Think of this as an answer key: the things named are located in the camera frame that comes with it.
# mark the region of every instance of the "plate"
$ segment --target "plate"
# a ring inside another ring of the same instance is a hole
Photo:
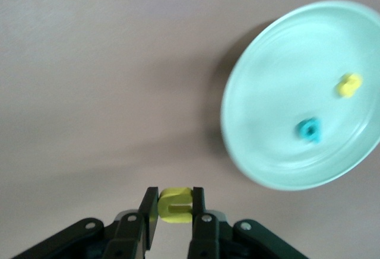
[[[362,83],[344,95],[339,88],[352,76]],[[380,15],[350,1],[306,5],[268,26],[239,58],[221,104],[223,140],[255,182],[317,187],[379,143],[379,97]]]

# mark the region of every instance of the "blue object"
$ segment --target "blue object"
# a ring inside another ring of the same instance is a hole
[[[321,121],[319,119],[306,119],[302,121],[297,128],[301,138],[315,143],[321,141]]]
[[[337,93],[347,73],[363,83]],[[314,116],[320,143],[295,133]],[[317,187],[360,163],[380,139],[380,15],[354,2],[296,9],[244,51],[227,82],[221,130],[236,166],[266,187]]]

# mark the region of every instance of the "beige surface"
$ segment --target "beige surface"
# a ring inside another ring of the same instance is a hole
[[[313,1],[0,0],[0,257],[84,217],[108,225],[158,185],[202,186],[209,209],[311,258],[379,258],[379,149],[333,183],[281,192],[221,145],[234,61],[263,24]],[[159,222],[147,258],[186,258],[190,238]]]

